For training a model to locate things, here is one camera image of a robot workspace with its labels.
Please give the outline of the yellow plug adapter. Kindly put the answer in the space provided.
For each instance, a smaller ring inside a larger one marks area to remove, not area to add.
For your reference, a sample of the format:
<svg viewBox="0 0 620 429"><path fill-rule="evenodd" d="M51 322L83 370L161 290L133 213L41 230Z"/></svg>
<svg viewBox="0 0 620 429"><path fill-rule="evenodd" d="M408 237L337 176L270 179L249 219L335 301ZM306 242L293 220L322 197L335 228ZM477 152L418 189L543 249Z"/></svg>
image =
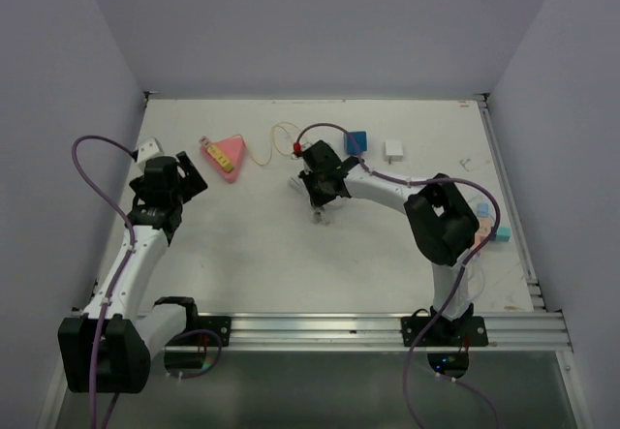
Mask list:
<svg viewBox="0 0 620 429"><path fill-rule="evenodd" d="M231 172L234 169L231 160L221 148L217 144L214 144L208 137L200 138L199 144L206 154L225 172Z"/></svg>

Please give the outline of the dark blue plug adapter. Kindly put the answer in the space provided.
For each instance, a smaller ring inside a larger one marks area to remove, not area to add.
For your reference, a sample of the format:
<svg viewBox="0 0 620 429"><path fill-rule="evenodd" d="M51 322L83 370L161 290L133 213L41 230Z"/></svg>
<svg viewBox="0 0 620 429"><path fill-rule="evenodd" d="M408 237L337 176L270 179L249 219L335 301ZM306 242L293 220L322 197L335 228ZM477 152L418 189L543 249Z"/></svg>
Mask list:
<svg viewBox="0 0 620 429"><path fill-rule="evenodd" d="M367 133L350 131L343 134L344 149L348 155L360 155L368 150Z"/></svg>

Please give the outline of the pink triangular socket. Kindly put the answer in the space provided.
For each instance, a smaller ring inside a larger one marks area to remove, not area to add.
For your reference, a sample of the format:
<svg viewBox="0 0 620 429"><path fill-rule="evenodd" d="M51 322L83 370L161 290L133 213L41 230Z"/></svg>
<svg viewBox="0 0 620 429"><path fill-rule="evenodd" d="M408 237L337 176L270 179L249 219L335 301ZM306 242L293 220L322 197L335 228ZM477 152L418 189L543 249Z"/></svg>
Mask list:
<svg viewBox="0 0 620 429"><path fill-rule="evenodd" d="M243 160L246 152L246 144L243 138L234 137L216 142L216 145L223 152L223 154L233 164L234 169L231 172L225 172L219 164L208 154L207 151L202 151L202 155L205 160L211 165L211 167L229 184L233 184L241 171Z"/></svg>

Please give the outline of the white usb charger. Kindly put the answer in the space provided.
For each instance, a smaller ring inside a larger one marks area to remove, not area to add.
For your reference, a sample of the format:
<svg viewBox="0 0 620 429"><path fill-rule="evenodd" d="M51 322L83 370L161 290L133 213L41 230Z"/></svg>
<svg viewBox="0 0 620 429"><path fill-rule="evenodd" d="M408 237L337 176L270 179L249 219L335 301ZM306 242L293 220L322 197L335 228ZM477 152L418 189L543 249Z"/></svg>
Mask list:
<svg viewBox="0 0 620 429"><path fill-rule="evenodd" d="M391 164L404 160L404 146L399 140L388 139L384 142L384 160Z"/></svg>

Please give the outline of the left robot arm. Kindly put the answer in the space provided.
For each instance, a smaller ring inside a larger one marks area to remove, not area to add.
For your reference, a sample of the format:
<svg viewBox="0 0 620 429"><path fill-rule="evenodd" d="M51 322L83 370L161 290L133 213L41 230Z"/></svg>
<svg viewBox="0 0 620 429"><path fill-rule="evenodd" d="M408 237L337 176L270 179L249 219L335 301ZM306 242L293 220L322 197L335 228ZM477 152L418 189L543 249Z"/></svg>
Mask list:
<svg viewBox="0 0 620 429"><path fill-rule="evenodd" d="M206 182L179 152L146 160L130 187L135 196L108 277L83 312L58 329L67 384L75 393L139 393L153 358L168 342L191 344L202 331L191 297L163 297L145 318L139 308L182 222L184 204L205 191Z"/></svg>

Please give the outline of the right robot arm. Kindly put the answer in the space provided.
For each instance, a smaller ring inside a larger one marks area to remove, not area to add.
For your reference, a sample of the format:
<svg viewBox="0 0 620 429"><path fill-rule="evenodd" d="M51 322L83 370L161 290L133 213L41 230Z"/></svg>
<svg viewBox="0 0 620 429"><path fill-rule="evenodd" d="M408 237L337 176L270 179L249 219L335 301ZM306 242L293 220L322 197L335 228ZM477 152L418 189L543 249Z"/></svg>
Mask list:
<svg viewBox="0 0 620 429"><path fill-rule="evenodd" d="M358 157L340 159L323 140L307 147L295 143L293 149L304 162L299 178L313 207L336 199L361 199L407 217L416 246L432 267L434 298L423 329L447 345L461 338L473 315L464 278L480 224L456 186L444 174L420 186L396 176L378 176Z"/></svg>

